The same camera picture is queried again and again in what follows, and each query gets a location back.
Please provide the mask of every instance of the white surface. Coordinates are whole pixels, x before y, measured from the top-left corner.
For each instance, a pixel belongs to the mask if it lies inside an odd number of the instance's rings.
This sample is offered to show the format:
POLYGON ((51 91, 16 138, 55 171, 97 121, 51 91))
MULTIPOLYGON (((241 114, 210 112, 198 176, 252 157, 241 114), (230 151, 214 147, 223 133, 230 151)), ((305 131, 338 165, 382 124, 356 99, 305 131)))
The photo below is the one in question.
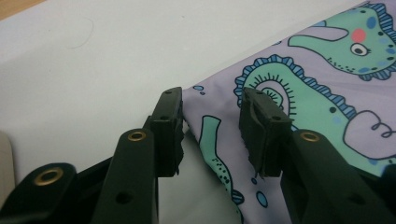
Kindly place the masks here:
MULTIPOLYGON (((48 0, 0 21, 0 130, 17 179, 54 161, 81 171, 110 157, 162 91, 359 2, 48 0)), ((237 223, 194 141, 184 146, 181 175, 161 180, 161 222, 237 223)))

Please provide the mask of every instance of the lavender fabric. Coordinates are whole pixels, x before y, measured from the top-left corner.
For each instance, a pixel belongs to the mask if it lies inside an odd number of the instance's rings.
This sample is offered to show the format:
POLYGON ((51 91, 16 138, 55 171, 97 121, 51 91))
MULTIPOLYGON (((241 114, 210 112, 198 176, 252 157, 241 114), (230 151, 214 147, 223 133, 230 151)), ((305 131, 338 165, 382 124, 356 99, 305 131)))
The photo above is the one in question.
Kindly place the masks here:
POLYGON ((279 178, 261 179, 238 129, 244 87, 268 94, 293 130, 324 134, 346 161, 380 176, 396 162, 396 2, 321 21, 184 90, 184 116, 242 223, 290 223, 279 178))

